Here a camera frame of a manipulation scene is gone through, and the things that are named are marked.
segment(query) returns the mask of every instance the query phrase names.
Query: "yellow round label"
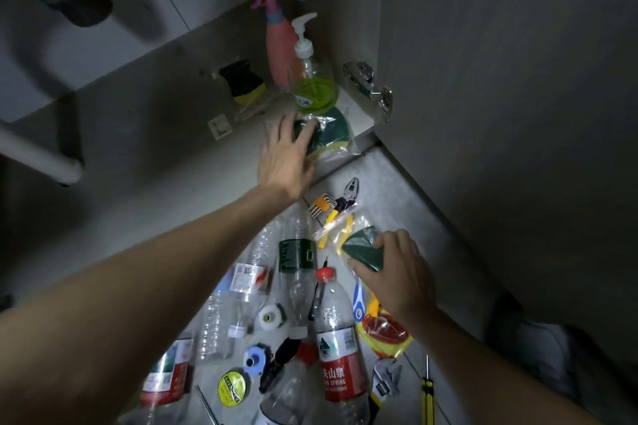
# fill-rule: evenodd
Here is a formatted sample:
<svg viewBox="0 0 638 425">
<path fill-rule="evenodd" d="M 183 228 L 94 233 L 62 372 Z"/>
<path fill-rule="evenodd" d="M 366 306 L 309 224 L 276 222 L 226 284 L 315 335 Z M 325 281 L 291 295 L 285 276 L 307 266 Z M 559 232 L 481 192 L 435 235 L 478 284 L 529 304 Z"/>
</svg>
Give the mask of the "yellow round label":
<svg viewBox="0 0 638 425">
<path fill-rule="evenodd" d="M 246 380 L 239 372 L 228 372 L 219 380 L 217 396 L 224 406 L 236 406 L 246 394 Z"/>
</svg>

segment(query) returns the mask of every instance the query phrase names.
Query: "spray bottle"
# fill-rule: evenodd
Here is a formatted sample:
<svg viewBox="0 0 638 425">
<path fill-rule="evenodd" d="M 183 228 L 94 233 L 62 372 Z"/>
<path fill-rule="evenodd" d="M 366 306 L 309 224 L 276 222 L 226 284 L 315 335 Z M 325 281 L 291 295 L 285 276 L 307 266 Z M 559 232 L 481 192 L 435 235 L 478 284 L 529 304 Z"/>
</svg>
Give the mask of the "spray bottle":
<svg viewBox="0 0 638 425">
<path fill-rule="evenodd" d="M 258 7 L 266 8 L 266 51 L 272 80 L 283 90 L 288 90 L 286 71 L 295 59 L 297 36 L 288 19 L 283 16 L 277 0 L 255 0 L 251 8 Z"/>
<path fill-rule="evenodd" d="M 288 84 L 302 113 L 323 113 L 337 102 L 332 68 L 316 58 L 313 43 L 304 37 L 307 21 L 316 16 L 312 12 L 292 21 L 299 40 L 295 44 L 297 58 L 288 67 Z"/>
</svg>

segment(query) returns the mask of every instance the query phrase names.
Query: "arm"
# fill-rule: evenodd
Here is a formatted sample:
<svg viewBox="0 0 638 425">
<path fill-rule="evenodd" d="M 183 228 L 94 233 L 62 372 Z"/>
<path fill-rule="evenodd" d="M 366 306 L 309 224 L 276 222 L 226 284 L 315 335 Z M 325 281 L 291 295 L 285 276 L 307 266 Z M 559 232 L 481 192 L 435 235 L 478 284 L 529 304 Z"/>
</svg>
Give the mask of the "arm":
<svg viewBox="0 0 638 425">
<path fill-rule="evenodd" d="M 405 230 L 385 232 L 383 271 L 356 260 L 355 272 L 421 343 L 478 424 L 598 424 L 589 413 L 537 382 L 463 331 L 436 307 L 430 269 Z"/>
<path fill-rule="evenodd" d="M 239 200 L 70 276 L 0 315 L 3 423 L 106 423 L 251 239 L 312 179 L 315 129 L 272 129 Z"/>
</svg>

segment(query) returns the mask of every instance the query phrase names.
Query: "metal hinge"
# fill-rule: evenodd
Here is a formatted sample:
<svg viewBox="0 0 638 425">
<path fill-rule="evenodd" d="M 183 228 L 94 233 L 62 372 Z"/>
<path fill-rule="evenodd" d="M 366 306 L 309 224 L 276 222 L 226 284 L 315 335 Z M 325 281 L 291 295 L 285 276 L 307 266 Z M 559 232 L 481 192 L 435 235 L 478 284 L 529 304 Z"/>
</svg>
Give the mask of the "metal hinge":
<svg viewBox="0 0 638 425">
<path fill-rule="evenodd" d="M 363 96 L 377 101 L 381 108 L 381 118 L 387 123 L 392 115 L 392 91 L 386 86 L 379 87 L 374 83 L 372 66 L 364 61 L 352 61 L 343 65 L 343 74 Z"/>
</svg>

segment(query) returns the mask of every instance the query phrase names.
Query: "forearm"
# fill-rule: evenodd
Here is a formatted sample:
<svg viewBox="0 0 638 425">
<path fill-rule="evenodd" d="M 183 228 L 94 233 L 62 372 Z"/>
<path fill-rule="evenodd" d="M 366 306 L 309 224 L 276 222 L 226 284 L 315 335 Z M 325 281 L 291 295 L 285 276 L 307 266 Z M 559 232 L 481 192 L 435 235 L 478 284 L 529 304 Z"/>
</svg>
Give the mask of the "forearm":
<svg viewBox="0 0 638 425">
<path fill-rule="evenodd" d="M 589 413 L 463 331 L 439 309 L 400 321 L 441 369 L 477 424 L 597 424 Z"/>
<path fill-rule="evenodd" d="M 52 412 L 112 417 L 228 266 L 289 203 L 280 191 L 255 188 L 0 316 L 0 332 L 14 338 L 0 342 L 3 413 L 43 403 L 55 404 L 43 410 L 47 419 Z M 43 373 L 47 380 L 33 380 Z"/>
</svg>

